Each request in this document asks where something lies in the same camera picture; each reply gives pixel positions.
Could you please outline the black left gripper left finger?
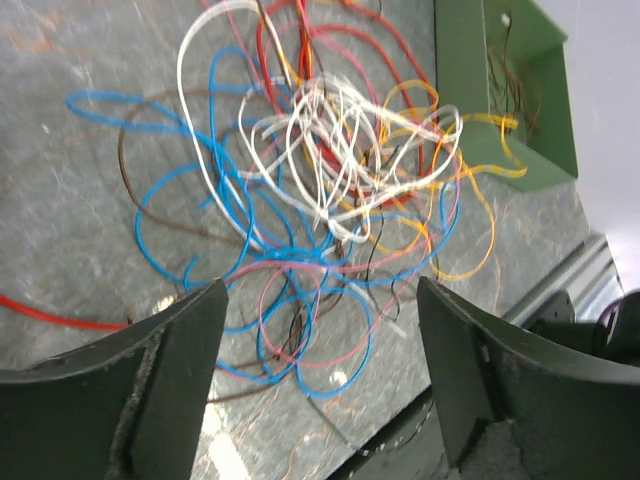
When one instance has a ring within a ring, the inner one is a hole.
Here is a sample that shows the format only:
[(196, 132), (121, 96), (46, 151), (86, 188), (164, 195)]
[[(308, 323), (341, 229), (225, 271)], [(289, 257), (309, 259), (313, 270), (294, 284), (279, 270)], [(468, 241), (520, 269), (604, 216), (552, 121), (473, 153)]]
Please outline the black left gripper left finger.
[(189, 478), (227, 305), (216, 280), (120, 332), (2, 371), (2, 478)]

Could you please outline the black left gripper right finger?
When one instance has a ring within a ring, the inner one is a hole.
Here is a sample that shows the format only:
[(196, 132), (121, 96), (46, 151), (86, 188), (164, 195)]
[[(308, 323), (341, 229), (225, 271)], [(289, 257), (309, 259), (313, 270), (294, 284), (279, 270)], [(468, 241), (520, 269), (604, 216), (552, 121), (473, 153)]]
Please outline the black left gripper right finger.
[(449, 465), (465, 478), (639, 475), (639, 296), (609, 322), (494, 316), (428, 278), (419, 324)]

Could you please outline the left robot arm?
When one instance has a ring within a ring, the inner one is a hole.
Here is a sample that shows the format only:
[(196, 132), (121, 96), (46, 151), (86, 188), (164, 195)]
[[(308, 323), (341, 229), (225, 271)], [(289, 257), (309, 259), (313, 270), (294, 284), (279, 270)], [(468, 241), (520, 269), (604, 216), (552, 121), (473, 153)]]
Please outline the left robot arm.
[[(431, 279), (419, 326), (458, 479), (639, 475), (639, 296), (574, 320), (559, 292), (522, 324)], [(216, 281), (93, 343), (1, 374), (5, 479), (187, 479), (228, 305)]]

